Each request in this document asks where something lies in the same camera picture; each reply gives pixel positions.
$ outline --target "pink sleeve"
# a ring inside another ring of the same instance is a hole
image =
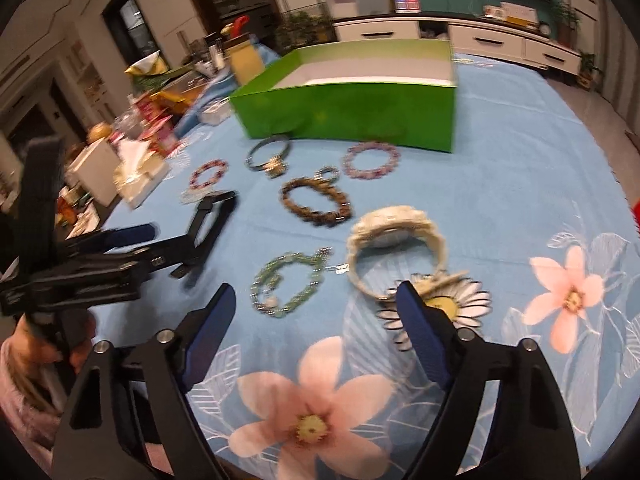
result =
[[[0,409],[9,427],[36,463],[50,474],[51,448],[60,420],[25,402],[8,369],[10,337],[0,348]]]

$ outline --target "drawer handle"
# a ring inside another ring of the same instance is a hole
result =
[[[556,56],[552,56],[551,54],[542,54],[544,57],[548,57],[549,59],[553,59],[554,61],[557,61],[558,63],[564,63],[564,59],[560,59],[559,57]]]
[[[491,43],[492,45],[504,45],[503,41],[487,40],[485,38],[474,38],[474,40],[479,41],[480,43]]]
[[[392,36],[392,32],[366,32],[362,35],[363,38],[388,38]]]

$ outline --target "pink beaded bracelet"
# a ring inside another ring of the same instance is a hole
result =
[[[202,184],[198,184],[198,177],[207,170],[211,168],[218,167],[220,170],[216,172],[214,176],[212,176],[209,180]],[[191,180],[189,181],[190,189],[203,189],[205,187],[213,186],[217,183],[226,173],[226,168],[228,167],[226,161],[220,160],[217,158],[216,160],[212,160],[200,166],[196,171],[191,175]]]
[[[351,164],[353,163],[354,157],[358,153],[365,152],[367,150],[382,150],[383,152],[387,152],[389,154],[389,162],[384,166],[380,166],[375,170],[356,170]],[[386,142],[378,142],[377,140],[372,140],[369,142],[361,142],[356,144],[355,146],[351,146],[347,150],[347,154],[344,156],[342,160],[342,168],[344,174],[350,178],[361,178],[364,180],[372,180],[374,178],[380,178],[385,176],[387,173],[391,173],[396,166],[398,165],[398,160],[400,159],[400,152],[395,146],[391,144],[387,144]]]

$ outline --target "door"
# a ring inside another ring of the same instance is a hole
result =
[[[53,80],[51,88],[49,89],[49,95],[58,107],[58,110],[60,110],[60,112],[62,113],[62,116],[66,119],[66,122],[69,123],[71,129],[78,136],[78,142],[84,142],[84,140],[86,139],[86,130],[72,110],[55,79]]]
[[[40,107],[35,105],[9,134],[9,144],[18,158],[24,162],[27,155],[27,144],[31,139],[54,136],[55,134]]]
[[[111,0],[102,17],[129,66],[160,50],[136,0]]]

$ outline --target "green box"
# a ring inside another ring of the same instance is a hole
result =
[[[451,152],[451,44],[364,40],[299,48],[236,90],[231,102],[253,138],[286,133]]]

